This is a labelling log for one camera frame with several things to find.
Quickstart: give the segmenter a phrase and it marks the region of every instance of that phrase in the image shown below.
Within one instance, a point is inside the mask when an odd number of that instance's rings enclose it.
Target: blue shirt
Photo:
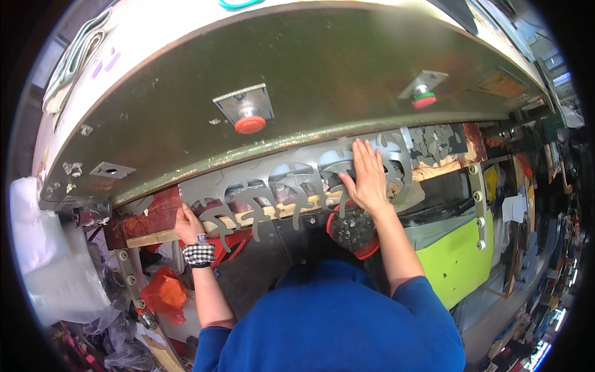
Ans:
[[[320,262],[307,284],[297,274],[233,330],[202,329],[193,372],[464,369],[455,322],[425,277],[388,298],[364,270],[345,262]]]

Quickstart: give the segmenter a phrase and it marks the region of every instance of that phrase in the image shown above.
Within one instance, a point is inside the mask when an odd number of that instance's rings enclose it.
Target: red plastic bag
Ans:
[[[186,303],[188,290],[166,265],[153,274],[149,285],[140,291],[140,297],[150,310],[168,318],[173,324],[186,321],[182,308]]]

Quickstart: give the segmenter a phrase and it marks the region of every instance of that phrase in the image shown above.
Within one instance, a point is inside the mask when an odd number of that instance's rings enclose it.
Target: red container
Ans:
[[[345,205],[350,205],[350,204],[355,204],[355,202],[353,200],[348,200]],[[334,207],[334,210],[338,210],[339,209],[340,204],[337,204]],[[328,216],[328,220],[327,220],[327,234],[331,237],[331,239],[333,238],[333,235],[331,234],[331,222],[333,221],[333,218],[335,218],[337,214],[336,213],[331,213],[330,216]],[[378,250],[378,248],[380,248],[380,241],[378,240],[378,236],[374,236],[374,238],[372,239],[372,241],[365,247],[363,247],[362,249],[360,249],[357,252],[354,252],[353,254],[355,255],[355,257],[359,258],[360,260],[363,260],[364,258],[368,258],[371,255],[374,254],[374,252],[376,252]]]

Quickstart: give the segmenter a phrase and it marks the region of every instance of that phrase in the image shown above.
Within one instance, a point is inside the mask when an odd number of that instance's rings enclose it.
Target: lime green panel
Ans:
[[[447,309],[479,287],[490,275],[494,254],[494,229],[488,210],[487,247],[479,251],[475,244],[479,233],[476,219],[451,232],[429,247],[417,251],[425,275]]]

